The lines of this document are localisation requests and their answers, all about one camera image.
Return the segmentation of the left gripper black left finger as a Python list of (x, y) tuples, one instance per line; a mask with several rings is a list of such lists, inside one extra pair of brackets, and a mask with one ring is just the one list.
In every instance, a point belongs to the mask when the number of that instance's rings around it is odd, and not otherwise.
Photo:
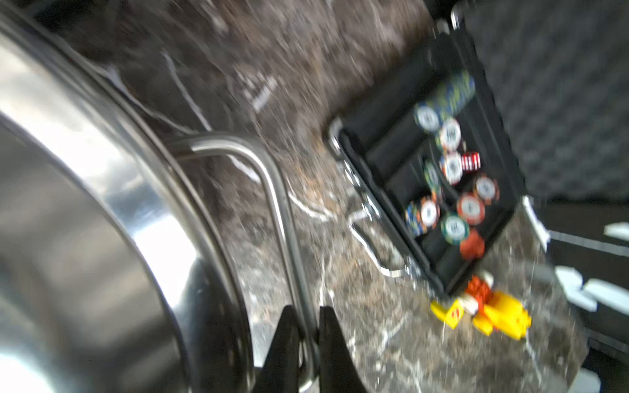
[(285, 306), (253, 392), (299, 391), (301, 336), (296, 311)]

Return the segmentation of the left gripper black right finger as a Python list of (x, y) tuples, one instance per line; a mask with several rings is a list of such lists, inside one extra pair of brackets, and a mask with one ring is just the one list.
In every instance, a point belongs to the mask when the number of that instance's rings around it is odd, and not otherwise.
[(319, 312), (319, 389), (321, 392), (366, 393), (347, 348), (334, 309)]

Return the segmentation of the stainless steel pot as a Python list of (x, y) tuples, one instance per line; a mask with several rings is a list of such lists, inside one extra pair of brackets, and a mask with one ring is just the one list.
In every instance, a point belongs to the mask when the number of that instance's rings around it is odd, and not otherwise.
[(77, 55), (1, 6), (1, 389), (249, 392), (242, 290), (179, 165), (247, 160), (262, 181), (293, 304), (286, 379), (319, 372), (315, 307), (283, 177), (250, 137), (164, 144)]

